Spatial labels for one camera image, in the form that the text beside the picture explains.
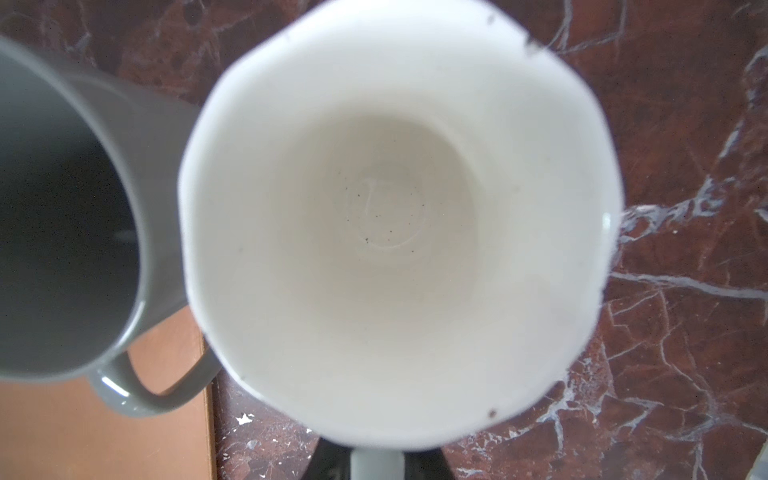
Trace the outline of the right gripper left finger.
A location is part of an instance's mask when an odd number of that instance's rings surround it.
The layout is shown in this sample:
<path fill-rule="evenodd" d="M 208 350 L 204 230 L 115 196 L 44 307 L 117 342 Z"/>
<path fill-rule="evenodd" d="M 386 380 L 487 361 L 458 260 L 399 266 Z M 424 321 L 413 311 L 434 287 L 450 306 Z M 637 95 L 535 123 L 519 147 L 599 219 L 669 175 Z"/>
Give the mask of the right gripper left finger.
<path fill-rule="evenodd" d="M 320 438 L 301 480 L 349 480 L 353 449 Z"/>

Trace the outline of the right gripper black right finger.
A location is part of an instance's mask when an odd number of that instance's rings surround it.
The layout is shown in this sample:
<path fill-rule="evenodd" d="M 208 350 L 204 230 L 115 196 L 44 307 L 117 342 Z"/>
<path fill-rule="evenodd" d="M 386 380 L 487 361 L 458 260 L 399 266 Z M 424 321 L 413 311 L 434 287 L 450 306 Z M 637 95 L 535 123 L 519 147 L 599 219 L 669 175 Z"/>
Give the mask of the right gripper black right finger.
<path fill-rule="evenodd" d="M 405 453 L 405 480 L 455 480 L 441 448 Z"/>

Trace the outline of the white faceted mug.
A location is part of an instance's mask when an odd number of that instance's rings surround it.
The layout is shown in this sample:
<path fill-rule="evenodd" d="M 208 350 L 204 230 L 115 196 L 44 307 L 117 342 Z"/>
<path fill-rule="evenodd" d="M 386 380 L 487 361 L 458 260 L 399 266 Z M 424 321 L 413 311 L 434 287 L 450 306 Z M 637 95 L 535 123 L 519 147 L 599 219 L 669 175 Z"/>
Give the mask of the white faceted mug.
<path fill-rule="evenodd" d="M 511 418 L 596 327 L 624 208 L 586 83 L 486 1 L 326 1 L 226 69 L 179 174 L 191 310 L 353 447 Z"/>

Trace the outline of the grey mug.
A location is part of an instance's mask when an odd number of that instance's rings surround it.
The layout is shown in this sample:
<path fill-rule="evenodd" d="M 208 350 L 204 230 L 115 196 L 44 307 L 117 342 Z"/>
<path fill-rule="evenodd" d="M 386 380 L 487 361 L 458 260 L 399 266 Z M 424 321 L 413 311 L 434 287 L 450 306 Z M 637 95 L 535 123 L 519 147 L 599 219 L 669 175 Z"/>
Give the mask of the grey mug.
<path fill-rule="evenodd" d="M 1 377 L 86 378 L 115 411 L 173 411 L 220 371 L 172 386 L 129 346 L 187 303 L 177 178 L 199 108 L 61 54 L 1 42 Z"/>

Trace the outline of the orange brown tray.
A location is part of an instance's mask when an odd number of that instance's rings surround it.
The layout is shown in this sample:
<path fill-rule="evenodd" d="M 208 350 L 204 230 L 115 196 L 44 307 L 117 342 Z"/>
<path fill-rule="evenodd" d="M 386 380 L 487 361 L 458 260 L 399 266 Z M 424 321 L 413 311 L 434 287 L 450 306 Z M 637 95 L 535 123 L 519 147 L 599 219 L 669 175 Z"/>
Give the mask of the orange brown tray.
<path fill-rule="evenodd" d="M 129 418 L 83 378 L 1 385 L 4 479 L 213 479 L 211 393 L 165 415 Z"/>

